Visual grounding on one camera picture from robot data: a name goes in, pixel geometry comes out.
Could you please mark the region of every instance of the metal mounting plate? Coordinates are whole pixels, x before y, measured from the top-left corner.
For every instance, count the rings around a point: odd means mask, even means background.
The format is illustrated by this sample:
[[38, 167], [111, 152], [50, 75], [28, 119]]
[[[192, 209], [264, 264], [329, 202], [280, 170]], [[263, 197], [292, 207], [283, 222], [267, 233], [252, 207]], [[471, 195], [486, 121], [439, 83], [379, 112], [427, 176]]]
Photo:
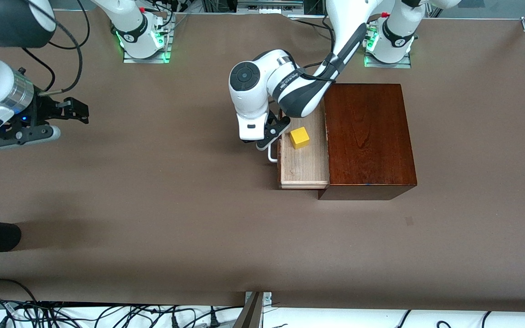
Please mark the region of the metal mounting plate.
[[[165, 26], [166, 31], [171, 31], [175, 27], [175, 19], [177, 15], [173, 15], [171, 21], [167, 26]], [[171, 48], [173, 46], [173, 34], [175, 31], [171, 31], [163, 36], [163, 43], [165, 46], [155, 52], [150, 57], [147, 58], [133, 58], [127, 54], [126, 51], [123, 52], [123, 62], [127, 64], [167, 64], [171, 58]]]
[[364, 53], [364, 66], [365, 67], [377, 67], [377, 68], [411, 68], [410, 54], [406, 54], [400, 62], [394, 64], [386, 64], [380, 62], [370, 52]]

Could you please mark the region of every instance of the cable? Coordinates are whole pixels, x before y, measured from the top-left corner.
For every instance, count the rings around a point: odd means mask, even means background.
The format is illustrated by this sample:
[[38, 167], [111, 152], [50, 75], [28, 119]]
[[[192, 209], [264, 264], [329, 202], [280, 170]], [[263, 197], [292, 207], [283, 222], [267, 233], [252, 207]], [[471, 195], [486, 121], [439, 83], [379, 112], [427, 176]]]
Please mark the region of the cable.
[[[82, 9], [82, 13], [84, 14], [84, 19], [86, 20], [86, 37], [84, 38], [84, 41], [82, 41], [82, 43], [78, 45], [78, 46], [83, 46], [86, 44], [86, 42], [88, 41], [88, 38], [90, 37], [90, 22], [88, 21], [88, 15], [86, 15], [86, 10], [84, 9], [84, 6], [82, 5], [81, 0], [77, 0], [77, 2], [80, 8]], [[60, 48], [64, 50], [75, 50], [76, 49], [75, 46], [59, 46], [58, 44], [53, 43], [52, 41], [49, 41], [48, 44], [50, 44], [51, 46], [55, 46], [56, 48]]]
[[224, 311], [224, 310], [229, 310], [229, 309], [239, 309], [239, 308], [243, 308], [244, 306], [243, 305], [237, 305], [235, 307], [223, 307], [221, 309], [215, 309], [213, 311], [210, 311], [204, 315], [201, 315], [199, 317], [197, 317], [196, 319], [194, 319], [192, 322], [186, 324], [185, 326], [183, 326], [183, 328], [188, 328], [190, 326], [190, 324], [193, 324], [192, 326], [195, 326], [196, 325], [196, 322], [206, 316], [209, 316], [210, 314], [214, 313], [214, 312], [219, 312], [219, 311]]
[[319, 27], [320, 29], [327, 29], [327, 30], [329, 30], [328, 27], [317, 25], [317, 24], [314, 24], [314, 23], [309, 23], [308, 21], [303, 21], [303, 20], [300, 20], [300, 21], [299, 20], [294, 20], [294, 21], [296, 21], [297, 23], [305, 24], [305, 25], [311, 25], [311, 26]]
[[487, 317], [489, 316], [490, 313], [491, 311], [487, 311], [485, 312], [485, 315], [483, 315], [483, 319], [481, 320], [481, 328], [485, 328], [485, 320], [487, 320]]
[[441, 328], [441, 324], [444, 324], [445, 326], [447, 326], [447, 328], [451, 328], [451, 325], [443, 320], [440, 320], [439, 322], [437, 322], [437, 328]]
[[303, 66], [303, 68], [310, 68], [310, 67], [314, 67], [314, 66], [319, 66], [319, 65], [321, 65], [321, 63], [323, 63], [323, 62], [322, 61], [314, 62], [313, 64], [309, 64], [309, 65]]
[[312, 12], [313, 8], [315, 8], [315, 6], [317, 6], [319, 4], [321, 0], [317, 0], [317, 2], [315, 2], [315, 4], [313, 6], [311, 6], [311, 8], [309, 9], [308, 12], [305, 13], [305, 15], [309, 15], [310, 12]]
[[402, 316], [402, 321], [400, 321], [400, 324], [398, 326], [396, 326], [396, 328], [402, 328], [402, 326], [404, 325], [404, 322], [406, 321], [410, 311], [412, 311], [412, 310], [408, 310], [408, 311], [406, 311], [406, 313], [404, 313], [404, 316]]
[[54, 73], [54, 69], [52, 69], [52, 67], [48, 66], [45, 62], [42, 62], [42, 60], [40, 60], [40, 58], [36, 57], [35, 54], [32, 54], [29, 50], [27, 50], [26, 48], [21, 48], [26, 54], [28, 54], [28, 56], [30, 56], [31, 58], [33, 58], [36, 62], [40, 63], [40, 65], [44, 66], [44, 68], [46, 68], [48, 70], [48, 72], [50, 72], [50, 75], [52, 76], [51, 79], [50, 79], [50, 83], [48, 83], [48, 86], [44, 89], [44, 91], [48, 91], [50, 90], [50, 88], [52, 87], [52, 85], [54, 85], [54, 82], [56, 82], [56, 73]]
[[321, 24], [323, 24], [323, 26], [325, 26], [327, 30], [329, 31], [329, 38], [331, 40], [331, 52], [334, 52], [334, 48], [335, 48], [334, 29], [331, 26], [327, 25], [327, 23], [325, 22], [326, 18], [327, 18], [327, 15], [323, 16], [323, 19], [321, 20]]
[[156, 2], [153, 2], [153, 6], [155, 8], [157, 8], [159, 12], [161, 12], [161, 10], [159, 10], [159, 8], [165, 9], [165, 10], [167, 10], [169, 12], [169, 13], [167, 13], [167, 21], [165, 23], [163, 23], [162, 25], [159, 25], [158, 29], [160, 29], [163, 26], [166, 26], [169, 23], [171, 23], [171, 18], [173, 17], [173, 11], [171, 9], [169, 9], [167, 7], [164, 7], [164, 6], [161, 6], [161, 5], [158, 5]]
[[214, 307], [210, 307], [210, 328], [220, 327], [220, 322], [216, 318], [216, 312], [214, 312]]
[[[125, 307], [121, 307], [121, 308], [118, 309], [117, 311], [110, 313], [110, 315], [115, 314], [116, 312], [121, 311], [121, 309], [124, 309], [124, 308], [125, 308]], [[105, 309], [104, 311], [102, 311], [102, 312], [100, 313], [100, 315], [98, 316], [98, 318], [96, 318], [96, 320], [94, 320], [94, 328], [97, 328], [97, 326], [98, 326], [98, 322], [100, 321], [100, 319], [103, 318], [103, 315], [104, 315], [109, 309], [111, 309], [111, 308], [107, 308], [107, 309]]]
[[48, 19], [50, 19], [51, 21], [54, 21], [56, 23], [56, 25], [58, 27], [60, 27], [60, 29], [64, 33], [66, 33], [66, 35], [74, 43], [74, 46], [76, 47], [76, 51], [78, 53], [78, 73], [77, 73], [77, 77], [75, 77], [73, 83], [71, 85], [69, 85], [69, 87], [67, 87], [65, 89], [60, 89], [58, 91], [40, 92], [40, 96], [59, 95], [60, 93], [65, 93], [65, 92], [68, 92], [68, 91], [72, 90], [78, 84], [78, 81], [80, 80], [80, 77], [82, 75], [82, 51], [81, 51], [80, 45], [78, 44], [77, 40], [74, 38], [72, 33], [70, 33], [70, 31], [66, 27], [64, 27], [64, 25], [62, 25], [62, 23], [57, 21], [56, 18], [52, 17], [52, 15], [47, 13], [44, 9], [40, 8], [32, 0], [23, 0], [23, 1], [28, 3], [29, 5], [33, 6], [33, 8], [38, 10], [38, 12], [42, 13], [44, 16], [48, 17]]
[[31, 293], [31, 290], [29, 290], [29, 288], [27, 288], [21, 282], [16, 282], [15, 280], [6, 279], [6, 278], [0, 278], [0, 282], [11, 282], [12, 284], [16, 284], [16, 285], [20, 286], [30, 296], [31, 300], [34, 301], [35, 303], [37, 303], [36, 297], [34, 297], [34, 294]]
[[184, 21], [184, 19], [188, 18], [190, 15], [191, 15], [191, 12], [188, 12], [179, 22], [176, 22], [173, 29], [167, 31], [167, 33], [173, 32], [173, 30], [175, 30], [182, 23], [182, 21]]
[[173, 307], [173, 310], [171, 311], [171, 328], [180, 328], [177, 323], [177, 318], [175, 317], [175, 308], [176, 307]]

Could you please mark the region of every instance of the black cable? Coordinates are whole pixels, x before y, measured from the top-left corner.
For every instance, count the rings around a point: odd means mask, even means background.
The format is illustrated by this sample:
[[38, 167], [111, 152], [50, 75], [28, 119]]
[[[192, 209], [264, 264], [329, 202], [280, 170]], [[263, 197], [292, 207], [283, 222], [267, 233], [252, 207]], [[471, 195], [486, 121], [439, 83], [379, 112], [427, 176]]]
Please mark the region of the black cable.
[[490, 313], [491, 311], [487, 311], [485, 312], [485, 315], [483, 315], [483, 319], [481, 320], [481, 328], [485, 328], [485, 320], [487, 320], [487, 317], [489, 316]]
[[196, 322], [197, 322], [198, 320], [200, 320], [200, 319], [202, 319], [202, 318], [204, 318], [204, 317], [206, 317], [206, 316], [209, 316], [210, 314], [212, 314], [212, 313], [214, 313], [214, 312], [219, 312], [219, 311], [224, 311], [224, 310], [229, 310], [229, 309], [239, 309], [239, 308], [243, 308], [243, 307], [244, 307], [243, 305], [237, 305], [237, 306], [235, 306], [235, 307], [223, 307], [223, 308], [221, 308], [221, 309], [215, 309], [215, 310], [213, 310], [213, 311], [210, 311], [210, 312], [208, 312], [208, 313], [206, 313], [206, 314], [204, 314], [204, 315], [201, 315], [201, 316], [195, 318], [192, 322], [190, 322], [190, 323], [186, 324], [185, 326], [183, 326], [183, 328], [188, 328], [188, 327], [190, 326], [190, 324], [193, 324], [193, 325], [195, 326], [195, 325], [196, 325]]
[[11, 322], [13, 324], [13, 328], [17, 328], [16, 324], [15, 324], [15, 320], [13, 319], [13, 314], [11, 312], [8, 311], [8, 309], [5, 309], [5, 318], [2, 320], [2, 322], [0, 323], [3, 324], [4, 328], [7, 327], [7, 320], [11, 319]]
[[321, 63], [323, 63], [323, 62], [322, 61], [314, 62], [313, 64], [309, 64], [309, 65], [303, 66], [303, 68], [310, 68], [310, 67], [314, 67], [314, 66], [319, 66], [319, 65], [321, 65]]
[[50, 75], [51, 75], [51, 78], [50, 78], [50, 83], [48, 83], [48, 86], [44, 89], [44, 91], [48, 91], [50, 90], [50, 88], [52, 87], [52, 85], [54, 85], [54, 83], [56, 82], [56, 73], [54, 73], [54, 69], [52, 69], [52, 67], [48, 66], [45, 62], [42, 62], [42, 60], [40, 60], [40, 58], [36, 57], [35, 54], [32, 54], [29, 50], [27, 50], [26, 48], [21, 48], [26, 54], [28, 54], [28, 56], [30, 56], [31, 58], [33, 58], [36, 62], [40, 63], [40, 65], [44, 66], [44, 68], [46, 68], [48, 70], [48, 72], [50, 72]]
[[[17, 322], [31, 322], [33, 327], [37, 327], [36, 323], [39, 323], [40, 327], [42, 327], [42, 324], [44, 324], [44, 323], [58, 321], [58, 322], [64, 322], [66, 324], [69, 324], [70, 326], [73, 326], [74, 328], [81, 328], [81, 326], [77, 323], [77, 321], [79, 321], [79, 320], [94, 321], [94, 320], [90, 320], [90, 319], [73, 319], [73, 318], [65, 315], [64, 313], [60, 312], [59, 310], [55, 310], [55, 309], [52, 309], [50, 307], [41, 307], [40, 305], [35, 305], [33, 303], [27, 303], [27, 302], [21, 302], [21, 301], [0, 300], [0, 305], [3, 305], [4, 303], [17, 303], [18, 305], [20, 305], [20, 307], [17, 307], [16, 309], [23, 309], [24, 317], [26, 318], [26, 320], [15, 319], [15, 318], [13, 318], [12, 314], [9, 313], [10, 318], [12, 320], [14, 320], [14, 321], [17, 321]], [[29, 307], [31, 307], [35, 311], [36, 318], [33, 318], [31, 316], [31, 313], [29, 312]], [[47, 317], [44, 316], [42, 318], [39, 318], [38, 315], [37, 315], [37, 311], [40, 310], [40, 309], [43, 310], [44, 313], [46, 313], [46, 311], [50, 311], [50, 312], [54, 313], [54, 316], [52, 318], [50, 318], [50, 316], [47, 316]], [[56, 314], [64, 316], [66, 319], [57, 318]]]
[[335, 48], [335, 35], [334, 35], [334, 29], [327, 25], [325, 22], [325, 19], [327, 18], [327, 15], [323, 16], [323, 19], [321, 20], [321, 24], [327, 28], [327, 31], [329, 31], [329, 39], [331, 40], [331, 52], [334, 52]]
[[[293, 65], [293, 69], [297, 69], [297, 65], [295, 64], [295, 59], [293, 58], [293, 55], [290, 54], [290, 52], [288, 52], [287, 50], [283, 50], [283, 51], [284, 51], [284, 52], [287, 54], [287, 56], [289, 57], [289, 60], [290, 60], [290, 62], [291, 62], [291, 65]], [[302, 73], [300, 76], [301, 76], [302, 78], [306, 79], [306, 80], [317, 80], [317, 81], [326, 81], [326, 82], [333, 82], [333, 83], [335, 83], [335, 80], [334, 80], [334, 79], [327, 79], [327, 78], [325, 78], [325, 77], [321, 77], [321, 76], [319, 76], [319, 77], [314, 77], [313, 75], [309, 75], [309, 74], [307, 74], [307, 73]]]
[[[86, 10], [84, 9], [84, 6], [82, 5], [81, 0], [77, 0], [77, 2], [80, 8], [82, 9], [82, 13], [84, 14], [84, 19], [86, 20], [86, 37], [84, 38], [84, 41], [82, 41], [82, 43], [78, 45], [78, 46], [83, 46], [86, 44], [86, 42], [88, 41], [88, 38], [90, 37], [90, 22], [88, 21], [88, 15], [86, 15]], [[52, 41], [49, 41], [48, 44], [50, 44], [51, 46], [55, 46], [56, 48], [60, 48], [64, 50], [75, 50], [76, 49], [75, 46], [59, 46], [58, 44], [53, 43]]]
[[157, 8], [158, 10], [159, 10], [159, 8], [161, 8], [161, 9], [165, 9], [165, 10], [167, 10], [167, 11], [169, 12], [169, 13], [167, 13], [167, 21], [166, 21], [165, 23], [163, 23], [162, 25], [159, 25], [159, 26], [158, 26], [158, 29], [160, 29], [160, 28], [162, 28], [163, 26], [166, 26], [166, 25], [168, 25], [169, 23], [171, 23], [171, 18], [173, 17], [173, 10], [171, 10], [171, 9], [169, 9], [169, 8], [167, 8], [167, 7], [164, 7], [164, 6], [158, 5], [158, 4], [156, 4], [156, 2], [153, 3], [153, 6], [154, 6], [155, 8]]
[[171, 328], [180, 328], [179, 324], [177, 323], [177, 318], [175, 317], [176, 307], [173, 307], [173, 310], [171, 310]]
[[125, 317], [127, 318], [127, 320], [125, 320], [125, 323], [123, 324], [122, 328], [127, 328], [131, 322], [131, 320], [135, 317], [135, 316], [142, 316], [146, 319], [148, 319], [149, 321], [153, 322], [153, 320], [151, 318], [149, 318], [148, 316], [145, 316], [145, 315], [142, 315], [140, 314], [140, 312], [143, 310], [143, 308], [138, 308], [136, 307], [134, 310], [133, 308], [131, 309], [131, 311], [129, 311], [129, 313], [127, 313], [127, 315], [125, 315]]
[[314, 24], [314, 23], [309, 23], [308, 21], [303, 21], [303, 20], [295, 20], [297, 21], [298, 23], [302, 23], [302, 24], [305, 24], [305, 25], [311, 25], [311, 26], [315, 26], [315, 27], [319, 27], [320, 29], [326, 29], [326, 30], [329, 30], [328, 27], [325, 27], [325, 26], [321, 26], [321, 25], [317, 25], [317, 24]]
[[443, 320], [440, 320], [439, 322], [437, 322], [437, 328], [441, 328], [441, 324], [444, 324], [445, 326], [447, 326], [447, 328], [451, 328], [451, 325]]
[[31, 300], [34, 301], [34, 303], [37, 303], [36, 297], [34, 297], [34, 294], [31, 293], [31, 290], [29, 290], [29, 288], [27, 288], [21, 282], [16, 282], [15, 280], [6, 279], [6, 278], [0, 278], [0, 282], [11, 282], [12, 284], [16, 284], [16, 285], [20, 286], [30, 296]]
[[396, 328], [402, 328], [402, 326], [404, 325], [404, 322], [406, 321], [407, 317], [408, 317], [408, 314], [410, 313], [410, 311], [412, 310], [408, 310], [404, 313], [404, 316], [402, 316], [402, 321], [400, 321], [400, 324], [398, 326], [396, 326]]
[[82, 75], [82, 51], [81, 51], [80, 45], [78, 44], [78, 41], [74, 38], [72, 33], [70, 33], [70, 31], [66, 27], [64, 27], [64, 25], [62, 25], [62, 23], [57, 21], [56, 18], [52, 17], [52, 15], [47, 13], [44, 9], [36, 5], [32, 0], [23, 0], [23, 1], [33, 6], [33, 8], [35, 8], [38, 12], [42, 13], [44, 16], [48, 17], [48, 19], [50, 19], [51, 21], [54, 21], [56, 25], [60, 27], [60, 29], [64, 33], [66, 33], [66, 35], [70, 38], [70, 40], [73, 42], [74, 46], [76, 47], [76, 51], [78, 53], [78, 72], [77, 72], [77, 77], [75, 77], [73, 83], [65, 89], [60, 89], [59, 91], [53, 91], [53, 92], [47, 92], [47, 93], [44, 92], [44, 93], [46, 93], [47, 95], [58, 95], [60, 93], [64, 93], [64, 92], [68, 92], [72, 90], [78, 84], [78, 81], [80, 80], [80, 77]]
[[210, 328], [220, 327], [220, 322], [216, 318], [216, 312], [214, 312], [214, 307], [210, 307]]
[[[98, 322], [100, 321], [100, 319], [102, 319], [102, 318], [103, 318], [103, 315], [104, 315], [108, 310], [110, 310], [111, 308], [112, 308], [112, 307], [107, 308], [107, 309], [105, 309], [104, 311], [102, 311], [102, 312], [100, 313], [100, 315], [98, 316], [98, 318], [96, 318], [96, 320], [94, 320], [94, 328], [97, 328], [97, 326], [98, 326]], [[121, 311], [121, 309], [124, 309], [124, 308], [125, 308], [125, 307], [121, 307], [120, 309], [118, 309], [118, 310], [115, 311], [115, 312], [110, 313], [109, 315], [113, 315], [113, 314], [117, 313], [118, 311]]]
[[177, 27], [182, 23], [182, 21], [184, 21], [184, 19], [188, 18], [190, 15], [191, 15], [191, 12], [188, 12], [187, 14], [184, 15], [184, 17], [180, 21], [176, 21], [173, 29], [167, 31], [167, 33], [171, 33], [173, 32], [173, 30], [177, 29]]
[[321, 0], [317, 0], [317, 2], [315, 2], [315, 4], [309, 8], [308, 12], [305, 13], [305, 15], [309, 15], [309, 13], [312, 12], [313, 8], [315, 8], [315, 6], [317, 6], [320, 1]]

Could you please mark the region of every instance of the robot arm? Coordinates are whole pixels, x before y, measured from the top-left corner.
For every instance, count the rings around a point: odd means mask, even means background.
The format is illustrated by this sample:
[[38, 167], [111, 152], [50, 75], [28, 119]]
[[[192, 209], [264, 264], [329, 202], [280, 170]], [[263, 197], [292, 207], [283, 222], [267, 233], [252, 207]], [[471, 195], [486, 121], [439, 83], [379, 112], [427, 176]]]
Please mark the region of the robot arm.
[[163, 18], [141, 12], [134, 0], [91, 0], [117, 29], [125, 51], [133, 58], [148, 58], [165, 45]]
[[396, 0], [390, 17], [378, 26], [378, 39], [368, 48], [374, 57], [388, 64], [399, 62], [410, 51], [414, 33], [425, 17], [425, 4], [452, 8], [461, 0]]
[[272, 50], [231, 71], [229, 89], [239, 121], [240, 139], [260, 141], [264, 150], [286, 129], [269, 128], [268, 96], [291, 118], [304, 118], [319, 104], [325, 91], [348, 64], [366, 36], [366, 21], [382, 0], [327, 0], [334, 28], [333, 52], [313, 75], [300, 68], [289, 52]]
[[[56, 30], [55, 22], [47, 15], [54, 17], [48, 0], [0, 0], [0, 46], [45, 46]], [[57, 139], [60, 129], [49, 125], [48, 119], [88, 122], [85, 104], [73, 98], [55, 102], [39, 92], [23, 71], [14, 71], [0, 61], [0, 148]]]

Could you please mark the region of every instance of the wooden drawer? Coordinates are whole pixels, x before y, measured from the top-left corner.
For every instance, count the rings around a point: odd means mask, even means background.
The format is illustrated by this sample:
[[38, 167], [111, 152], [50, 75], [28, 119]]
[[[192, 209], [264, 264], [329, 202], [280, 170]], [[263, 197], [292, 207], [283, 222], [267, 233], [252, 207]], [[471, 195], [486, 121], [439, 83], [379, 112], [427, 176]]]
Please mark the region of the wooden drawer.
[[281, 188], [319, 189], [321, 200], [390, 200], [417, 185], [400, 85], [333, 85], [289, 130], [301, 126], [309, 146], [279, 142]]

